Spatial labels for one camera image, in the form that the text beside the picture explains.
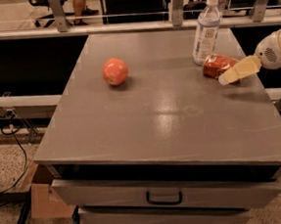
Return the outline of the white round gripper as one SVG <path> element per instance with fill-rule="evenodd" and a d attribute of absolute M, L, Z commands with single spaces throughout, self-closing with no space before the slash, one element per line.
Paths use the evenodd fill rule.
<path fill-rule="evenodd" d="M 256 74 L 261 67 L 281 68 L 281 29 L 264 37 L 256 47 L 256 55 L 250 55 L 229 68 L 219 78 L 221 85 L 228 85 L 240 79 Z"/>

